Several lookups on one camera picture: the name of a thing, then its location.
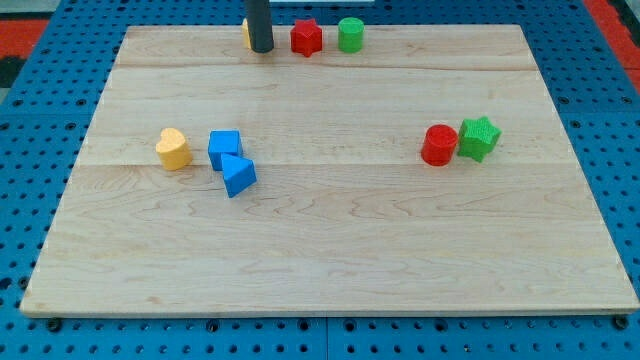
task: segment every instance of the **green block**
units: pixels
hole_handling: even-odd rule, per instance
[[[358,18],[344,18],[338,23],[338,48],[346,53],[362,49],[364,23]]]
[[[464,119],[460,127],[459,156],[470,157],[482,162],[484,157],[493,151],[502,131],[491,124],[486,116],[480,119]]]

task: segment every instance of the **yellow heart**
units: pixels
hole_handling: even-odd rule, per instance
[[[193,160],[187,138],[174,128],[166,128],[160,132],[156,152],[165,170],[178,170]]]

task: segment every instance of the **red cylinder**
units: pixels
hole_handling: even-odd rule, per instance
[[[433,125],[424,137],[422,159],[432,166],[447,165],[457,144],[458,133],[451,126]]]

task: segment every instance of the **green star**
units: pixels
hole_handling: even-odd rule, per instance
[[[464,119],[460,127],[459,156],[467,156],[482,162],[485,155],[493,151],[502,131],[491,124],[486,116],[480,119]]]

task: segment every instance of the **wooden board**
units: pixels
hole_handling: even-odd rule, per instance
[[[311,58],[276,28],[133,27],[24,300],[29,316],[625,313],[638,299],[517,26],[367,27]],[[488,115],[479,164],[418,153]],[[164,171],[164,127],[192,166]],[[228,199],[206,153],[238,128],[258,183]]]

